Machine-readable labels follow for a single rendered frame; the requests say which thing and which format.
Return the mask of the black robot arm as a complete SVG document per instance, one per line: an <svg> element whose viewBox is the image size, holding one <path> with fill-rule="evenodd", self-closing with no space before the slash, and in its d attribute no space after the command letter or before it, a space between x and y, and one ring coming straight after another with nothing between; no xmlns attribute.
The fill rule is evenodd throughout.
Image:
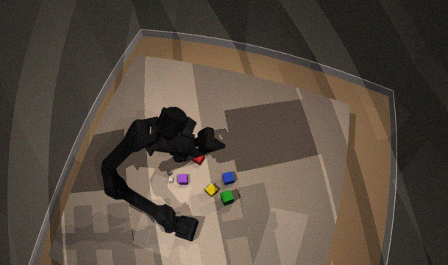
<svg viewBox="0 0 448 265"><path fill-rule="evenodd" d="M133 152L145 148L149 156L153 152L170 153L175 147L175 136L178 132L186 137L195 138L193 129L196 122L187 117L178 107L163 107L159 118L136 119L130 125L123 141L102 161L102 177L104 192L113 199L123 199L154 217L164 227L166 233L178 233L187 236L191 221L176 216L172 207L167 204L156 205L127 186L116 168ZM150 134L151 127L151 134Z"/></svg>

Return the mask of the yellow cube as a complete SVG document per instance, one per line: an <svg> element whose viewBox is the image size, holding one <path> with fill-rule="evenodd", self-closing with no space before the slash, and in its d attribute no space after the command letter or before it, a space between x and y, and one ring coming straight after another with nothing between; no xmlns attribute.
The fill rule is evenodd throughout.
<svg viewBox="0 0 448 265"><path fill-rule="evenodd" d="M211 184L211 185L209 185L209 186L205 189L205 191L206 191L211 197L213 197L213 196L218 192L218 189L215 188L215 187Z"/></svg>

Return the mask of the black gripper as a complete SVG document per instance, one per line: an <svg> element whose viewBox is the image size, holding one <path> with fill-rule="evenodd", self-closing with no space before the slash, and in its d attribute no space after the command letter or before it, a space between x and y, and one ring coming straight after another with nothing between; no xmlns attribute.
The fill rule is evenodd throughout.
<svg viewBox="0 0 448 265"><path fill-rule="evenodd" d="M198 149L195 147L198 147ZM170 152L170 155L173 155L175 162L181 163L224 148L225 144L215 138L214 129L206 127L197 133L197 138L195 139L181 135L181 132L178 132L177 136L175 136L175 147Z"/></svg>

